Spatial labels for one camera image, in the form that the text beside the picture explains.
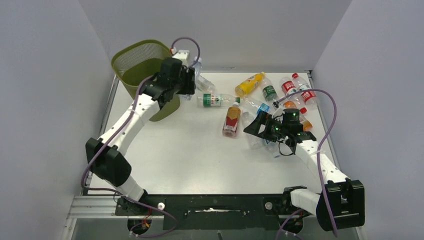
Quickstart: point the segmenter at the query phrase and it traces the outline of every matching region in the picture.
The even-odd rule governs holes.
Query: purple cable
[[[333,234],[337,238],[339,236],[339,233],[337,231],[337,226],[336,226],[336,221],[334,220],[333,211],[331,210],[331,207],[330,207],[329,197],[327,196],[327,191],[325,191],[324,177],[323,177],[323,171],[321,169],[321,159],[320,159],[320,154],[319,154],[319,152],[321,150],[321,146],[323,145],[324,141],[329,136],[330,131],[333,129],[334,123],[336,122],[336,117],[337,117],[336,102],[334,101],[334,98],[330,95],[330,93],[328,93],[324,90],[321,90],[321,89],[306,89],[306,90],[297,91],[297,92],[294,92],[292,94],[289,94],[287,96],[282,97],[280,100],[277,100],[276,102],[279,104],[283,100],[288,99],[293,95],[300,94],[300,93],[307,92],[307,91],[321,92],[321,93],[327,95],[330,98],[332,105],[334,107],[334,115],[333,115],[330,127],[328,128],[327,132],[324,134],[324,137],[321,139],[321,141],[318,144],[318,148],[317,148],[318,154],[316,155],[316,164],[318,165],[319,181],[321,182],[321,189],[322,189],[322,195],[324,196],[325,206],[327,207],[327,211],[328,211],[328,214],[329,214],[329,217],[330,217]]]
[[[150,77],[152,77],[152,76],[148,76],[148,77],[146,77],[145,79],[143,79],[143,81],[141,81],[140,82],[140,84],[138,85],[138,87],[137,87],[137,91],[135,92],[135,97],[134,97],[134,102],[133,102],[133,104],[132,104],[132,110],[133,111],[131,111],[130,113],[129,113],[129,115],[128,115],[128,117],[126,118],[126,120],[123,122],[123,124],[112,134],[112,136],[110,136],[110,138],[101,146],[101,148],[95,153],[95,155],[92,157],[92,159],[90,160],[90,162],[88,163],[88,165],[87,165],[87,167],[85,168],[85,170],[84,170],[84,173],[82,174],[82,178],[81,178],[81,187],[83,187],[83,188],[85,188],[85,189],[87,189],[87,190],[92,190],[92,191],[110,191],[110,192],[113,192],[113,193],[116,193],[116,194],[118,194],[119,196],[121,196],[122,198],[124,198],[124,199],[126,199],[127,201],[130,201],[130,202],[132,202],[132,203],[135,203],[135,204],[138,204],[138,205],[140,205],[140,206],[142,206],[142,207],[145,207],[145,208],[149,208],[149,209],[152,209],[152,210],[155,210],[155,211],[158,211],[158,212],[160,212],[160,213],[162,213],[162,214],[164,214],[164,215],[167,215],[168,217],[170,217],[170,218],[172,218],[175,222],[176,222],[176,224],[175,224],[175,226],[174,227],[172,227],[171,229],[169,229],[169,230],[166,230],[166,231],[164,231],[164,232],[161,232],[161,233],[157,233],[157,234],[152,234],[152,235],[147,235],[147,236],[143,236],[143,235],[139,235],[139,237],[140,238],[155,238],[155,237],[160,237],[160,236],[163,236],[163,235],[165,235],[165,234],[167,234],[167,233],[170,233],[170,232],[172,232],[176,227],[177,227],[177,225],[178,225],[178,220],[174,217],[174,216],[172,216],[171,214],[169,214],[168,212],[166,212],[166,211],[164,211],[164,210],[160,210],[160,209],[158,209],[158,208],[156,208],[156,207],[154,207],[154,206],[150,206],[150,205],[147,205],[147,204],[144,204],[144,203],[142,203],[142,202],[139,202],[139,201],[137,201],[137,200],[134,200],[134,199],[131,199],[130,197],[127,197],[127,196],[124,196],[124,195],[122,195],[122,193],[120,193],[119,191],[117,191],[117,190],[115,190],[115,189],[112,189],[112,188],[104,188],[104,187],[87,187],[86,186],[86,181],[87,181],[87,178],[88,178],[88,176],[89,176],[89,171],[90,171],[90,168],[91,168],[91,166],[94,164],[94,162],[95,162],[95,160],[100,156],[100,154],[102,153],[102,151],[103,150],[105,150],[105,148],[108,146],[108,144],[118,135],[118,133],[120,133],[121,131],[122,131],[122,129],[124,129],[125,128],[125,126],[130,122],[130,120],[131,120],[131,118],[134,116],[134,110],[136,109],[136,106],[137,106],[137,101],[139,100],[139,92],[140,92],[140,89],[141,89],[141,87],[142,87],[142,85],[150,78]],[[131,228],[131,231],[136,227],[136,226],[138,226],[138,224],[136,224],[136,225],[134,225],[134,226],[132,226],[132,228]]]
[[[275,235],[275,240],[278,240],[278,238],[280,237],[281,231],[283,230],[284,225],[286,225],[286,223],[296,214],[298,214],[299,212],[303,211],[303,209],[298,209],[297,211],[293,212],[290,216],[288,216],[288,218],[281,224],[281,226],[278,229],[277,235]],[[301,238],[301,236],[294,234],[293,232],[289,232],[287,231],[287,233],[297,237],[300,240],[303,240],[303,238]]]
[[[199,58],[200,58],[200,46],[199,46],[198,42],[196,40],[194,40],[193,38],[188,37],[188,36],[182,36],[182,37],[179,37],[179,38],[175,39],[172,42],[171,49],[174,48],[174,45],[175,45],[176,42],[178,42],[180,40],[183,40],[183,39],[187,39],[187,40],[192,41],[194,44],[196,44],[196,47],[197,47],[197,58],[195,58],[194,61],[187,67],[187,68],[191,68],[191,67],[193,67],[199,61]]]

